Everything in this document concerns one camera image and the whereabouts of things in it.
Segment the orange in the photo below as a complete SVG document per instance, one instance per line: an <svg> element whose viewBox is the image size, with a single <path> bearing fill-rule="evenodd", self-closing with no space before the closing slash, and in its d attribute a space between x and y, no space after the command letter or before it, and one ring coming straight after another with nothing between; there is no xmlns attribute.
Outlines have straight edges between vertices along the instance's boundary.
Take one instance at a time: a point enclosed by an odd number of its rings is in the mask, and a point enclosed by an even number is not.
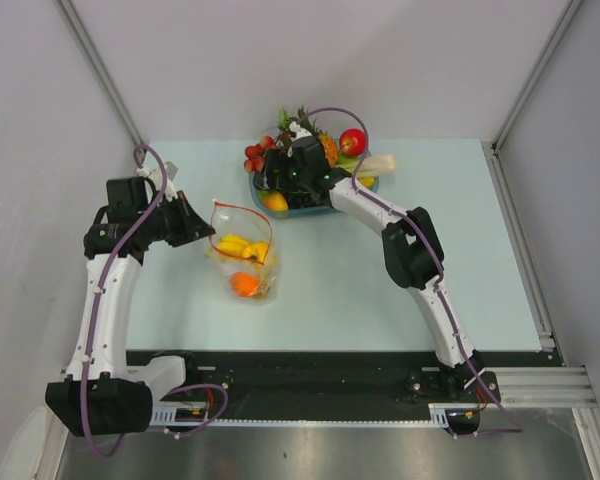
<svg viewBox="0 0 600 480"><path fill-rule="evenodd" d="M260 279L247 272L237 272L229 280L231 290L239 297L252 297L260 289Z"/></svg>

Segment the yellow fruit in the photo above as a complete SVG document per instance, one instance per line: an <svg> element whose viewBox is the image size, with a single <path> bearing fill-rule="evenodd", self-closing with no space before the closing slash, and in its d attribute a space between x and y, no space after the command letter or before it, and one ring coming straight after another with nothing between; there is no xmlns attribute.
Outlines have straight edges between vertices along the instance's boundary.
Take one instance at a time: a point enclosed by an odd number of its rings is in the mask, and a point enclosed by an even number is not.
<svg viewBox="0 0 600 480"><path fill-rule="evenodd" d="M229 234L229 235L223 235L222 236L222 241L223 242L240 243L240 244L244 245L245 247L251 245L251 243L248 242L247 240L245 240L244 238L242 238L242 237L240 237L238 235L231 235L231 234Z"/></svg>
<svg viewBox="0 0 600 480"><path fill-rule="evenodd" d="M338 163L338 158L340 154L338 153L338 144L331 137L331 135L327 133L321 133L318 137L320 139L320 143L324 147L324 153L327 156L327 161L329 162L330 167L335 167L336 163Z"/></svg>
<svg viewBox="0 0 600 480"><path fill-rule="evenodd" d="M242 251L242 258L254 258L260 263L264 263L264 259L269 251L269 244L266 242L256 242Z"/></svg>
<svg viewBox="0 0 600 480"><path fill-rule="evenodd" d="M216 248L227 255L242 256L245 246L238 242L220 242Z"/></svg>
<svg viewBox="0 0 600 480"><path fill-rule="evenodd" d="M281 212L283 210L289 210L287 201L280 192L271 192L262 198L262 204L269 210Z"/></svg>
<svg viewBox="0 0 600 480"><path fill-rule="evenodd" d="M376 183L375 177L361 177L358 179L358 181L363 187L366 188L371 188L373 187L373 184Z"/></svg>

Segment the cable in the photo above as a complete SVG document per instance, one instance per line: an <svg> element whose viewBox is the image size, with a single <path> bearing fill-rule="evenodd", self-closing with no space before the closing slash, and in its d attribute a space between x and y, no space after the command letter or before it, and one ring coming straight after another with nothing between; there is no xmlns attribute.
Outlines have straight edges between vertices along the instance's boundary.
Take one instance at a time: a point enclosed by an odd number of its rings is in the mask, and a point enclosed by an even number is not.
<svg viewBox="0 0 600 480"><path fill-rule="evenodd" d="M229 405L229 394L227 393L227 390L220 385L216 385L215 383L200 383L197 385L185 385L184 387L174 388L167 395L174 395L176 393L183 393L183 392L188 392L189 390L198 390L201 388L214 389L214 390L220 391L220 393L222 393L222 397L223 397L222 398L222 407L220 407L220 410L218 410L218 412L214 416L208 418L207 420L202 422L200 425L192 428L191 430L187 430L186 432L175 433L174 437L176 438L176 440L179 438L189 437L189 436L193 435L194 433L197 433L200 430L207 428L211 422L214 422L218 418L220 418L220 416L224 413L224 411L227 409L227 406ZM164 432L172 433L171 430L169 430L168 428L165 428Z"/></svg>
<svg viewBox="0 0 600 480"><path fill-rule="evenodd" d="M213 402L215 399L213 398L213 391L210 388L207 388L207 415L213 408Z"/></svg>
<svg viewBox="0 0 600 480"><path fill-rule="evenodd" d="M329 112L329 111L341 112L341 113L344 113L344 114L349 115L350 117L354 118L360 124L360 127L362 128L364 135L366 137L366 140L367 140L367 146L369 145L369 131L367 130L366 125L360 119L360 117L358 117L355 113L353 113L347 109L340 108L340 107L323 107L323 108L318 108L316 110L312 110L311 112L307 113L306 116L309 117L309 116L314 115L319 112ZM442 306L444 307L447 317L449 318L449 323L451 324L451 329L453 330L453 335L458 344L458 349L460 351L460 354L462 355L462 358L464 359L465 363L469 366L469 370L471 371L471 374L473 375L473 377L476 379L478 384L483 388L483 390L489 396L489 399L493 403L495 403L496 406L498 407L498 409L503 413L503 415L505 415L516 426L516 428L484 430L481 432L475 432L473 434L467 434L467 435L456 435L452 431L451 433L453 434L454 439L457 437L464 437L464 436L475 437L475 436L479 436L479 435L495 435L495 434L500 434L500 433L522 433L524 431L524 427L522 426L520 421L509 410L507 410L505 408L505 406L502 405L500 400L498 400L496 398L496 396L493 394L493 392L491 390L489 390L489 388L485 384L484 380L482 379L482 377L480 376L480 374L478 373L476 368L473 366L473 363L471 363L469 355L465 351L464 345L462 344L462 340L460 339L460 329L458 328L458 323L456 322L455 316L453 315L453 312L451 311L451 307L449 306L449 304L440 288L440 284L444 280L444 268L442 266L442 262L440 262L440 259L436 255L435 250L431 246L431 243L429 243L429 240L427 239L425 234L422 232L422 230L420 230L418 225L416 225L416 223L413 220L411 220L411 218L409 218L408 215L406 215L404 212L394 210L391 207L391 205L382 201L382 199L372 195L371 192L369 192L364 187L358 186L358 184L356 183L356 175L357 175L358 171L360 170L360 167L362 167L362 163L364 162L365 158L366 158L366 153L360 156L360 160L358 160L358 164L356 165L356 168L353 171L353 175L351 177L351 184L353 185L354 191L356 193L362 195L363 197L365 197L367 200L372 201L373 203L375 203L376 205L381 207L383 210L385 210L390 215L396 215L396 216L400 217L401 219L403 219L405 222L407 222L409 224L409 226L415 232L416 236L420 239L420 241L422 242L424 247L427 249L427 252L433 259L433 263L436 266L436 270L438 271L438 280L436 280L436 282L434 283L433 290L436 293L436 295L438 295L438 298L442 302Z"/></svg>
<svg viewBox="0 0 600 480"><path fill-rule="evenodd" d="M104 286L107 280L107 275L109 275L109 271L111 270L111 266L113 262L118 257L118 253L122 249L125 243L131 238L131 236L138 230L140 225L151 215L151 213L156 209L158 204L164 198L164 193L167 189L167 170L158 155L153 148L149 145L138 145L133 149L133 158L138 165L139 168L142 167L142 160L139 158L140 153L150 152L151 155L154 156L156 162L158 162L158 166L160 167L160 171L162 172L162 184L160 189L158 190L158 194L155 195L153 201L149 204L144 213L136 220L136 222L131 226L131 228L125 233L122 238L118 241L118 243L113 247L113 250L109 254L107 261L104 264L102 269L102 273L100 274L100 279L98 280L97 288L95 289L95 293L93 296L93 304L91 306L91 317L89 319L89 330L87 333L87 342L85 345L84 353L85 357L82 362L82 378L80 381L80 413L81 413L81 421L82 421L82 431L84 433L84 437L89 444L89 447L100 458L109 458L111 457L122 444L122 440L124 439L124 434L118 437L113 448L107 452L103 453L96 446L93 435L91 434L91 426L89 425L89 404L87 401L87 383L89 381L89 367L91 365L91 354L93 353L93 342L95 340L96 334L96 323L98 320L98 310L100 308L100 299L102 298L102 294L104 293Z"/></svg>
<svg viewBox="0 0 600 480"><path fill-rule="evenodd" d="M482 393L482 390L479 388L476 389L476 395L478 397L478 400L480 401L480 403L478 404L480 410L478 410L478 412L484 412L489 406L489 400L487 400L487 398Z"/></svg>

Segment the white wall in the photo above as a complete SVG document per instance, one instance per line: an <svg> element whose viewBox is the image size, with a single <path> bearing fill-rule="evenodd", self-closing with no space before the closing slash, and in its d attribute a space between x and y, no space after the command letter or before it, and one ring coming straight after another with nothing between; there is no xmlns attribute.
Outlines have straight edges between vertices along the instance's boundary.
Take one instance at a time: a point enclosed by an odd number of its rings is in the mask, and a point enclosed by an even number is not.
<svg viewBox="0 0 600 480"><path fill-rule="evenodd" d="M585 3L503 161L558 340L600 402L600 0Z"/></svg>
<svg viewBox="0 0 600 480"><path fill-rule="evenodd" d="M303 103L375 138L492 140L565 4L76 0L152 140L259 138Z"/></svg>
<svg viewBox="0 0 600 480"><path fill-rule="evenodd" d="M129 153L54 3L0 1L0 461L70 359L82 235Z"/></svg>

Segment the metal floor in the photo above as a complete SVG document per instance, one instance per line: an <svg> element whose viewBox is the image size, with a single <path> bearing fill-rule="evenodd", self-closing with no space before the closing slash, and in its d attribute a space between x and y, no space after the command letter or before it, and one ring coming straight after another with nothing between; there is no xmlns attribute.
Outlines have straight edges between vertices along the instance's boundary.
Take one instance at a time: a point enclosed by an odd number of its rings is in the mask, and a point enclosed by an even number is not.
<svg viewBox="0 0 600 480"><path fill-rule="evenodd" d="M441 430L216 427L126 439L99 460L70 438L59 480L590 479L570 410L518 410L527 431L453 441ZM507 426L489 410L483 426Z"/></svg>

